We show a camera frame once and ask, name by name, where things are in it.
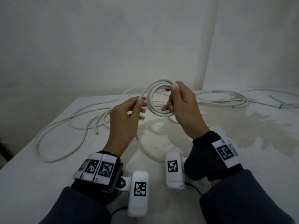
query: person's right hand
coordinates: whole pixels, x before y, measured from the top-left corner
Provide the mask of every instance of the person's right hand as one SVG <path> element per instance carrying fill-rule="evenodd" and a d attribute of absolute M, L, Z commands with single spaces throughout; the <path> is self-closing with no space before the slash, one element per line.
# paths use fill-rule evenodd
<path fill-rule="evenodd" d="M 195 94 L 182 82 L 170 86 L 171 95 L 162 111 L 170 110 L 182 126 L 184 132 L 193 140 L 210 131 L 200 113 Z"/>

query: table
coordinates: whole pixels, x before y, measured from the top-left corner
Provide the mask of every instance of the table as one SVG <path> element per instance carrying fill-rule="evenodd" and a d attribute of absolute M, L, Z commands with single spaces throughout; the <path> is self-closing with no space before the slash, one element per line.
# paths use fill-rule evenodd
<path fill-rule="evenodd" d="M 284 91 L 299 94 L 299 87 L 280 87 Z M 269 91 L 249 91 L 244 95 L 260 102 L 279 104 L 269 94 L 285 102 L 298 102 L 299 98 Z M 201 95 L 207 99 L 218 99 L 218 93 Z M 95 102 L 108 101 L 118 96 L 80 97 L 63 111 L 55 120 L 66 118 L 77 109 Z M 155 94 L 159 100 L 167 100 Z M 102 104 L 114 106 L 122 101 Z M 240 109 L 200 105 L 200 109 L 211 129 L 233 141 L 244 168 L 250 169 L 269 196 L 299 222 L 299 110 L 275 109 L 250 104 Z M 81 116 L 74 120 L 85 126 L 92 116 L 101 111 Z M 163 157 L 171 150 L 189 154 L 192 141 L 181 127 L 167 118 L 153 115 L 148 110 L 146 119 L 140 121 L 138 135 L 141 143 L 157 156 Z M 72 129 L 67 123 L 47 133 L 41 143 L 41 151 L 47 157 L 57 157 L 74 148 L 83 131 Z M 38 161 L 34 143 L 30 142 L 6 166 L 0 170 L 0 222 L 38 223 L 49 212 L 60 192 L 71 185 L 72 176 L 88 154 L 101 150 L 107 142 L 109 130 L 99 127 L 99 135 L 89 130 L 82 147 L 68 158 L 54 162 Z M 199 195 L 194 189 L 186 191 L 168 190 L 165 185 L 164 165 L 148 159 L 138 148 L 134 139 L 122 155 L 125 173 L 145 170 L 150 176 L 150 197 L 148 214 L 132 219 L 125 211 L 114 215 L 112 223 L 205 223 L 199 206 Z M 210 188 L 207 179 L 196 182 L 202 192 Z M 108 208 L 113 211 L 127 205 L 128 195 L 123 193 Z"/>

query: hand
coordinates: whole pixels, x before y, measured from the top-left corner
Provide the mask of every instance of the hand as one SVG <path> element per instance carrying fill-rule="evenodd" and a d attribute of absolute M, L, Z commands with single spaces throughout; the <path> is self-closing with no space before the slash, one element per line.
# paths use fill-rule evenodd
<path fill-rule="evenodd" d="M 170 110 L 182 126 L 184 132 L 193 140 L 210 131 L 200 113 L 195 94 L 182 82 L 170 86 L 171 95 L 162 111 Z"/>
<path fill-rule="evenodd" d="M 130 98 L 120 105 L 116 105 L 110 112 L 110 135 L 103 151 L 111 152 L 120 157 L 128 147 L 129 143 L 137 134 L 140 112 L 145 112 L 147 104 L 145 97 L 138 100 L 138 97 Z"/>

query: wall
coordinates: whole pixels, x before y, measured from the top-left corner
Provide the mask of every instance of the wall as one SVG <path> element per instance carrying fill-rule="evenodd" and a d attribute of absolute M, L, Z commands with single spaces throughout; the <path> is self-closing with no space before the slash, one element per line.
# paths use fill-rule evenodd
<path fill-rule="evenodd" d="M 204 89 L 299 84 L 299 0 L 221 0 Z"/>
<path fill-rule="evenodd" d="M 1 0 L 0 94 L 111 94 L 159 78 L 194 88 L 207 4 Z"/>

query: person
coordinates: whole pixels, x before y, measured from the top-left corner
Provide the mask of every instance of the person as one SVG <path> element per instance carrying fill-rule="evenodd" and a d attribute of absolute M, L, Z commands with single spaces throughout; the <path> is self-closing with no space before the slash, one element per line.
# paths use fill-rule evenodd
<path fill-rule="evenodd" d="M 201 196 L 200 207 L 208 224 L 210 223 L 294 223 L 262 189 L 249 170 L 241 164 L 231 168 L 219 168 L 219 156 L 213 153 L 211 143 L 221 137 L 210 131 L 204 122 L 195 94 L 183 83 L 170 86 L 171 95 L 161 110 L 174 113 L 184 132 L 193 139 L 193 148 L 185 162 L 185 173 L 193 180 L 205 177 L 212 188 Z M 110 113 L 110 135 L 102 153 L 118 159 L 137 133 L 140 113 L 145 112 L 145 98 L 130 98 L 117 105 Z M 48 223 L 110 223 L 111 214 L 106 208 L 116 197 L 101 194 L 99 184 L 75 180 L 71 187 L 62 190 L 58 200 L 40 222 Z"/>

